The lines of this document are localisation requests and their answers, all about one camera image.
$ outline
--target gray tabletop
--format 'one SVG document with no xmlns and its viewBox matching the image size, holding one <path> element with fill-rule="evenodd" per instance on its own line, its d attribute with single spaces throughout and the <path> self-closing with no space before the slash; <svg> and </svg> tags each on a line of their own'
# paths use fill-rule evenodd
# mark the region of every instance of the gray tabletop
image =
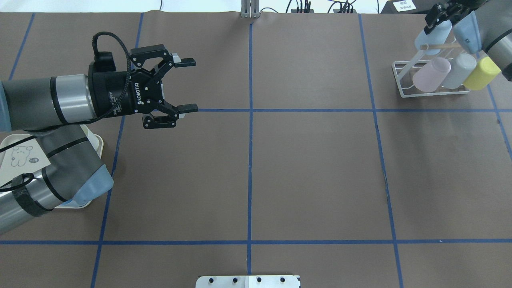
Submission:
<svg viewBox="0 0 512 288">
<path fill-rule="evenodd" d="M 421 15 L 0 14 L 0 79 L 87 73 L 91 37 L 165 44 L 168 130 L 102 120 L 111 192 L 0 236 L 2 287 L 194 287 L 295 274 L 303 287 L 512 281 L 512 87 L 400 98 Z M 122 50 L 100 39 L 123 67 Z"/>
</svg>

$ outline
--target white label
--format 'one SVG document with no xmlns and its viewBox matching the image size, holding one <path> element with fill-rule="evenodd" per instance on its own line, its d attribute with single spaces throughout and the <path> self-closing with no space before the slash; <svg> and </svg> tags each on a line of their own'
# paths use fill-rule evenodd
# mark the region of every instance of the white label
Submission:
<svg viewBox="0 0 512 288">
<path fill-rule="evenodd" d="M 393 2 L 393 5 L 395 5 L 395 8 L 398 12 L 416 9 L 416 6 L 414 6 L 414 3 L 412 0 L 403 0 L 403 1 Z"/>
</svg>

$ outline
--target white bracket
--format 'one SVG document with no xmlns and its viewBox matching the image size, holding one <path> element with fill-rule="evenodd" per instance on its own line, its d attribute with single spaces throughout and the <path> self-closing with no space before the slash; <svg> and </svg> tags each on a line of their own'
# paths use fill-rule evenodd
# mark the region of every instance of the white bracket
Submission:
<svg viewBox="0 0 512 288">
<path fill-rule="evenodd" d="M 242 18 L 260 18 L 260 0 L 242 0 Z"/>
<path fill-rule="evenodd" d="M 296 275 L 202 276 L 196 288 L 301 288 Z"/>
</svg>

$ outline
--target white mounting plate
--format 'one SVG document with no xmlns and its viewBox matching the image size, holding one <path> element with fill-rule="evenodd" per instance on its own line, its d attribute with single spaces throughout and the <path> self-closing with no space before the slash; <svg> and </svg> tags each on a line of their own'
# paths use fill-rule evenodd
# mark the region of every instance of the white mounting plate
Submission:
<svg viewBox="0 0 512 288">
<path fill-rule="evenodd" d="M 402 98 L 409 97 L 421 97 L 421 96 L 434 96 L 434 95 L 461 95 L 468 94 L 471 90 L 466 88 L 466 86 L 461 85 L 457 89 L 448 89 L 443 86 L 437 88 L 436 91 L 431 93 L 425 93 L 423 91 L 418 90 L 416 87 L 408 88 L 413 85 L 413 76 L 418 72 L 418 70 L 425 66 L 430 60 L 420 60 L 414 64 L 414 66 L 405 74 L 405 76 L 398 80 L 398 74 L 402 71 L 402 69 L 409 63 L 409 61 L 395 61 L 393 62 L 393 75 L 395 75 L 396 85 L 398 86 L 398 91 L 400 92 L 400 96 Z"/>
<path fill-rule="evenodd" d="M 296 275 L 202 276 L 196 288 L 300 288 L 301 277 Z"/>
</svg>

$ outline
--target blue joint cap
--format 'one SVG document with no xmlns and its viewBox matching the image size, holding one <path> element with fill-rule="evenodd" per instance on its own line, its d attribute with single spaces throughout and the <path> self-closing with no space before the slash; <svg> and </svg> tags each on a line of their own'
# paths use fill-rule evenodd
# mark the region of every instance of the blue joint cap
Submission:
<svg viewBox="0 0 512 288">
<path fill-rule="evenodd" d="M 110 190 L 112 186 L 114 186 L 114 180 L 104 164 L 76 192 L 73 201 L 78 206 L 85 205 Z"/>
<path fill-rule="evenodd" d="M 7 107 L 7 97 L 5 96 L 4 86 L 0 81 L 0 132 L 11 132 L 11 117 Z"/>
<path fill-rule="evenodd" d="M 453 34 L 460 46 L 470 54 L 482 50 L 482 39 L 474 11 L 453 27 Z"/>
</svg>

